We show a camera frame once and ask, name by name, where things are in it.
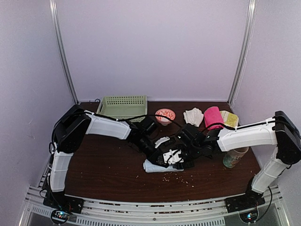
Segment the left aluminium frame post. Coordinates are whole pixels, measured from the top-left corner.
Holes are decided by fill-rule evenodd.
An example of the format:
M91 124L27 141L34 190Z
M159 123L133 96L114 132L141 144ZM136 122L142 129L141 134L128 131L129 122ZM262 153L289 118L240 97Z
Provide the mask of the left aluminium frame post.
M61 64L63 67L63 72L64 72L64 75L66 78L67 86L71 93L73 102L75 104L78 104L79 103L78 97L77 97L75 87L74 87L74 84L73 84L73 81L71 78L70 69L68 66L67 57L66 57L66 53L65 53L65 49L64 49L64 45L63 45L63 38L62 38L62 33L61 33L61 28L60 28L60 23L59 23L59 16L58 16L58 11L57 11L56 0L50 0L49 6L50 6L50 14L51 14L53 25L54 25L59 56L60 56Z

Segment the yellow patterned cloth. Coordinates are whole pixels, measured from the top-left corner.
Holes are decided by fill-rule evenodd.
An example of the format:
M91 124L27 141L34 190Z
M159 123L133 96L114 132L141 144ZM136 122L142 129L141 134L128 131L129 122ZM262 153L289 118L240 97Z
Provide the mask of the yellow patterned cloth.
M239 124L239 117L229 111L220 111L224 124L230 127L237 127Z

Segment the green plastic basket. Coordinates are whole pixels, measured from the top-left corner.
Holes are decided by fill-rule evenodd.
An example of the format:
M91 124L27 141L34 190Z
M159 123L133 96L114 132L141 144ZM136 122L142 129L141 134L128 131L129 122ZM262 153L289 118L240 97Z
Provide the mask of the green plastic basket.
M147 96L105 96L96 113L117 119L147 114Z

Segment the light blue towel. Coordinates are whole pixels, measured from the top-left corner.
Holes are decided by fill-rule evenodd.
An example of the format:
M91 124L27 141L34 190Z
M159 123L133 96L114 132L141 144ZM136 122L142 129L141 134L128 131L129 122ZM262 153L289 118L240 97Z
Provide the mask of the light blue towel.
M176 169L172 166L168 166L167 168L152 164L149 160L145 160L143 163L143 169L146 173L165 173L165 172L183 172L184 169Z

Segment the cream floral mug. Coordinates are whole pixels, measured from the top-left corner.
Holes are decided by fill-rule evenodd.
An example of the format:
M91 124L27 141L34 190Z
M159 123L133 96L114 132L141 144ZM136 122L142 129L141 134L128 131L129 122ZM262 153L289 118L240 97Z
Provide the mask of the cream floral mug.
M248 150L249 147L242 147L228 151L223 158L223 165L229 169L235 167Z

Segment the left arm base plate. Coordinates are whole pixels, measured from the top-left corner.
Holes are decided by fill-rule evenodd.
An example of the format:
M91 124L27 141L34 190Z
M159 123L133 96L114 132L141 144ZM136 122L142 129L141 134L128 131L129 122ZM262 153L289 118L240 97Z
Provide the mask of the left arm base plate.
M54 209L80 214L82 212L84 200L70 196L64 196L62 199L55 199L51 196L46 197L43 204Z

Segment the red patterned white bowl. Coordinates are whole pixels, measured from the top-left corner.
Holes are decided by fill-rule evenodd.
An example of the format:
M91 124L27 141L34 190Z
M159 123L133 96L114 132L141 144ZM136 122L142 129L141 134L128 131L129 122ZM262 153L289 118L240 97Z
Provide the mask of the red patterned white bowl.
M171 121L169 119L173 121L176 117L174 111L166 108L157 110L155 115L157 121L163 126L167 126L168 124L170 124Z

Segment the right aluminium frame post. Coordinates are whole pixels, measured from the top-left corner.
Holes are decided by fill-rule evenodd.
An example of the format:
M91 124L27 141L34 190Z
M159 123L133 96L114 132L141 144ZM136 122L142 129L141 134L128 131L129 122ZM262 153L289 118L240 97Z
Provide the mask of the right aluminium frame post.
M234 107L235 100L238 97L238 92L243 79L245 65L246 65L246 56L248 53L248 49L250 46L250 41L253 33L253 24L255 19L256 5L257 5L256 0L248 1L248 10L247 10L246 24L245 24L245 30L242 39L241 50L238 58L238 64L236 67L234 80L228 97L228 104L230 107Z

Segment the aluminium frame post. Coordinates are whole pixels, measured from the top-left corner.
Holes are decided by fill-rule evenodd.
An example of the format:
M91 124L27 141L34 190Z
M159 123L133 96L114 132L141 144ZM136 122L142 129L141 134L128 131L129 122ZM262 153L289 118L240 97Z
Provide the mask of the aluminium frame post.
M242 39L241 50L238 58L238 64L236 67L234 80L228 97L228 104L230 107L234 107L235 100L238 97L238 92L243 79L245 65L246 65L246 56L248 53L248 49L250 46L250 41L253 33L253 24L255 19L256 5L257 5L256 0L248 1L248 10L247 10L246 24L245 24L245 30Z
M77 97L75 87L74 87L74 84L73 84L73 81L71 78L70 69L68 66L67 57L66 57L66 53L65 53L65 49L64 49L64 45L63 45L63 38L62 38L62 33L61 33L61 28L60 28L60 23L59 23L59 16L58 16L58 11L57 11L56 0L50 0L49 6L50 6L50 14L51 14L53 25L54 25L59 56L60 56L61 64L63 67L63 72L64 72L64 75L66 78L67 86L71 93L73 102L75 104L78 104L79 103L78 97Z

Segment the white folded towel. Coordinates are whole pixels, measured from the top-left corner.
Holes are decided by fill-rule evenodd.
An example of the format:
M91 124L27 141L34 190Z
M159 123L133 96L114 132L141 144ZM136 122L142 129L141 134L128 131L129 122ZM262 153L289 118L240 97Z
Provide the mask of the white folded towel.
M183 113L183 117L187 124L199 127L204 119L204 114L198 108L193 108L192 110L186 110Z

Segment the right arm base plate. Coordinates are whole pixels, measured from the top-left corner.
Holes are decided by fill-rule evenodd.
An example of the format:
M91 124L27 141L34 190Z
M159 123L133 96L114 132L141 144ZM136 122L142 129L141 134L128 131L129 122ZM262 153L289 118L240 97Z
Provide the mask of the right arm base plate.
M226 198L224 201L228 213L251 209L265 204L263 197L251 197L246 194Z

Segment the pink towel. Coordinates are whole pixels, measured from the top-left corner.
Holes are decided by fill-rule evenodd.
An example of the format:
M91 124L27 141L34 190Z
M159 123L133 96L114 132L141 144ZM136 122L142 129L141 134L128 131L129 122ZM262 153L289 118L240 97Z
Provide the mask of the pink towel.
M223 118L217 106L209 107L204 112L205 127L208 130L223 128Z

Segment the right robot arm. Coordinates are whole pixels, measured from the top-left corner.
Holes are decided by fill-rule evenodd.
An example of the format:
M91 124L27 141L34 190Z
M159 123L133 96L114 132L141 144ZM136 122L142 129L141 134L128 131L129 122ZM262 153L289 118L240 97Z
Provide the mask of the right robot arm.
M243 147L275 145L271 160L249 181L245 194L239 198L246 208L256 204L286 168L301 160L301 135L283 111L275 112L272 118L264 121L238 127L216 122L198 131L187 124L176 136L184 145L175 164L177 169L193 167L194 160L200 156Z

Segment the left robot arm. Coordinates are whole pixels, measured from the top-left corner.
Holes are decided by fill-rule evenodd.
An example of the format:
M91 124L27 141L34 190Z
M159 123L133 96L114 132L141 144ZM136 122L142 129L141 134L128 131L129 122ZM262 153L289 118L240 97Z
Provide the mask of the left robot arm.
M146 162L156 170L174 171L173 160L164 159L160 145L170 137L152 143L148 136L156 123L153 115L138 115L130 118L113 118L83 109L80 105L72 106L54 125L49 144L51 158L48 163L46 189L49 201L57 209L68 204L65 196L65 179L74 153L80 148L85 135L100 135L127 140L146 155Z

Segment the front aluminium rail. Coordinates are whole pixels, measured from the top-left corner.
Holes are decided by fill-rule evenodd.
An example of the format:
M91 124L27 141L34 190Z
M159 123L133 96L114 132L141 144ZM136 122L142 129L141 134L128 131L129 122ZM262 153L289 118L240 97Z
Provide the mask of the front aluminium rail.
M43 205L41 188L30 187L17 226L55 226L50 216L54 208ZM264 193L265 204L257 207L259 221L242 221L242 211L228 212L226 198L185 202L117 202L82 198L81 213L73 213L63 226L291 226L278 186Z

